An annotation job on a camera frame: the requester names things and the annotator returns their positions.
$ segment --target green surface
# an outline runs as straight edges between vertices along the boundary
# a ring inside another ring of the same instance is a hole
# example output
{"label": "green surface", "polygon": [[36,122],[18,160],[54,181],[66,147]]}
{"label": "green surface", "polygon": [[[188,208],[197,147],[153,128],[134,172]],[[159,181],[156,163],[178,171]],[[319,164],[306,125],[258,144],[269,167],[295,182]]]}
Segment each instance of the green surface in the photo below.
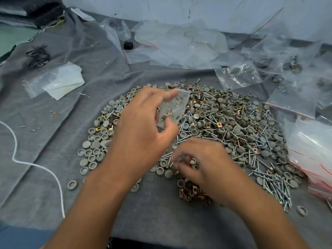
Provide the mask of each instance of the green surface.
{"label": "green surface", "polygon": [[13,46],[32,39],[38,32],[32,28],[0,23],[0,57],[9,52]]}

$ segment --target person's left hand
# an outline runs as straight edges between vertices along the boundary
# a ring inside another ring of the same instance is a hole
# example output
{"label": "person's left hand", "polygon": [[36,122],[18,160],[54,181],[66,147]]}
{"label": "person's left hand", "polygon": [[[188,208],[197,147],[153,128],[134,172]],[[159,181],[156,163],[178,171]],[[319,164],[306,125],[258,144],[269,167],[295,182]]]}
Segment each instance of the person's left hand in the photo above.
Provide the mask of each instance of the person's left hand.
{"label": "person's left hand", "polygon": [[145,87],[123,109],[109,151],[100,165],[111,180],[125,181],[131,188],[168,149],[179,128],[166,118],[165,129],[159,133],[155,116],[160,104],[177,94],[177,90]]}

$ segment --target wall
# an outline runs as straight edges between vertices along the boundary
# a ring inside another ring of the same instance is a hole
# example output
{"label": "wall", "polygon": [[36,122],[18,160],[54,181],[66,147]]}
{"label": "wall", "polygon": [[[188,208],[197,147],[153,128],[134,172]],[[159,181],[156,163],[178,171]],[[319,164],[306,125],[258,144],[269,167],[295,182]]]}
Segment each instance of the wall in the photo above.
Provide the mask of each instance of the wall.
{"label": "wall", "polygon": [[252,33],[282,7],[293,38],[332,44],[332,0],[63,0],[67,7],[129,20],[185,24],[203,19],[209,28]]}

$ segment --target person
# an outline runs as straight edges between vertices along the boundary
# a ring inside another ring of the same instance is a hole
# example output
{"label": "person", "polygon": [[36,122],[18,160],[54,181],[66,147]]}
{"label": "person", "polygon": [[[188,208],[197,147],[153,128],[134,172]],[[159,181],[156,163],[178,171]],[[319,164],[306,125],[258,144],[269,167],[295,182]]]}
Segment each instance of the person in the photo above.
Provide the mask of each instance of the person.
{"label": "person", "polygon": [[[166,118],[159,133],[155,120],[160,104],[177,93],[145,87],[122,111],[104,161],[86,177],[66,218],[43,249],[106,248],[130,189],[158,162],[179,132]],[[199,161],[197,170],[187,165],[192,158]],[[258,248],[308,248],[280,204],[235,165],[220,143],[190,138],[174,150],[171,161],[216,202],[237,213]]]}

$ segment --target white cord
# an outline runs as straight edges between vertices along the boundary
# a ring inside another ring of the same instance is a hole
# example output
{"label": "white cord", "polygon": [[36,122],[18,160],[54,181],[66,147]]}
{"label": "white cord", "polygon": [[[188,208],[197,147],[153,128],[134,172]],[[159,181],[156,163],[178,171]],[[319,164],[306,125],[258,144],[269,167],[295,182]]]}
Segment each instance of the white cord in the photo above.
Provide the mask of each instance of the white cord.
{"label": "white cord", "polygon": [[17,150],[17,139],[16,139],[16,135],[14,133],[14,131],[10,128],[10,126],[8,126],[6,123],[0,121],[0,123],[2,125],[4,125],[6,128],[9,129],[9,131],[12,133],[12,135],[14,136],[14,140],[15,140],[15,148],[14,148],[14,153],[13,153],[13,156],[12,156],[12,160],[15,162],[15,163],[21,163],[21,164],[26,164],[26,165],[31,165],[31,166],[36,166],[38,168],[41,168],[41,169],[44,169],[46,170],[47,172],[50,172],[52,174],[52,176],[54,176],[54,178],[56,179],[56,182],[58,183],[59,185],[59,190],[60,190],[60,198],[61,198],[61,211],[62,211],[62,216],[63,218],[65,218],[65,213],[64,213],[64,205],[63,205],[63,194],[62,194],[62,189],[61,189],[61,184],[60,184],[60,181],[59,179],[56,177],[56,175],[51,171],[49,170],[48,168],[45,168],[43,166],[40,166],[38,164],[34,164],[34,163],[29,163],[29,162],[21,162],[21,161],[18,161],[15,159],[15,155],[16,155],[16,150]]}

